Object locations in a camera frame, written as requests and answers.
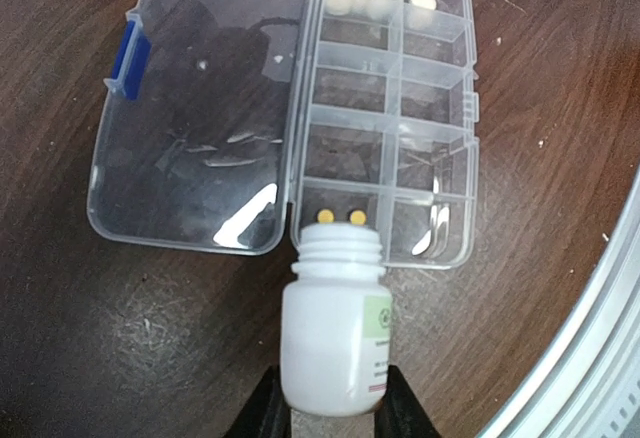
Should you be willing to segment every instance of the bottle neck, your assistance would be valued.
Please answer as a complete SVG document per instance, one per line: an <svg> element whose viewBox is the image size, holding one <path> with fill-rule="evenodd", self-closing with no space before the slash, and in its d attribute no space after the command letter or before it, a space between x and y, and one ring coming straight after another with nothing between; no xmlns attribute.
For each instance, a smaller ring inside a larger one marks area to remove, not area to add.
<svg viewBox="0 0 640 438"><path fill-rule="evenodd" d="M380 235L350 223L315 224L302 230L298 262L301 280L332 279L377 283L384 275Z"/></svg>

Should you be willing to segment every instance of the green label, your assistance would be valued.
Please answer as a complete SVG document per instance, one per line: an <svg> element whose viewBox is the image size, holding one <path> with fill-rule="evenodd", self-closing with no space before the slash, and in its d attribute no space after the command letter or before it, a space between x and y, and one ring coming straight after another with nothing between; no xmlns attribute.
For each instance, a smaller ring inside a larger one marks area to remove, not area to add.
<svg viewBox="0 0 640 438"><path fill-rule="evenodd" d="M364 299L364 338L391 337L391 297L367 296Z"/></svg>

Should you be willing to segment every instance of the open lid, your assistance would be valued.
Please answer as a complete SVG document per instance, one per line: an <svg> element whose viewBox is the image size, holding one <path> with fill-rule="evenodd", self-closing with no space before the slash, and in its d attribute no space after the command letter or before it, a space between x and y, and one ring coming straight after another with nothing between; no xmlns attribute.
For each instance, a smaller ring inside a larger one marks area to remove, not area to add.
<svg viewBox="0 0 640 438"><path fill-rule="evenodd" d="M106 80L99 233L245 254L278 243L309 2L139 0Z"/></svg>

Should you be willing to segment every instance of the wooden table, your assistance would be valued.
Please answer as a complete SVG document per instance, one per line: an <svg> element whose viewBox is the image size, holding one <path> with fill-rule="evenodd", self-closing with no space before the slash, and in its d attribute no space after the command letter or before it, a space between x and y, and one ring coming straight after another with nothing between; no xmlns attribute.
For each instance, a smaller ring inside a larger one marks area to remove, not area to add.
<svg viewBox="0 0 640 438"><path fill-rule="evenodd" d="M219 436L278 360L287 240L209 256L88 224L100 79L135 1L0 0L0 422L34 437ZM474 1L475 253L387 279L394 361L445 437L477 433L544 352L640 155L640 0ZM371 433L369 418L295 421L304 437Z"/></svg>

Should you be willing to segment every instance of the yellow pill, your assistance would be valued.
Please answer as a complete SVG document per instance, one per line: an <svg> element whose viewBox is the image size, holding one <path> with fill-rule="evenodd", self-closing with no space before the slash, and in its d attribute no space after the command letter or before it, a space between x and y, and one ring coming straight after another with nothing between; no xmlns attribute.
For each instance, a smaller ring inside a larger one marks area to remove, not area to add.
<svg viewBox="0 0 640 438"><path fill-rule="evenodd" d="M352 211L349 215L349 221L353 225L365 225L367 223L367 214L362 210Z"/></svg>
<svg viewBox="0 0 640 438"><path fill-rule="evenodd" d="M333 211L326 209L320 210L316 218L318 220L318 223L333 223L333 221L335 220Z"/></svg>

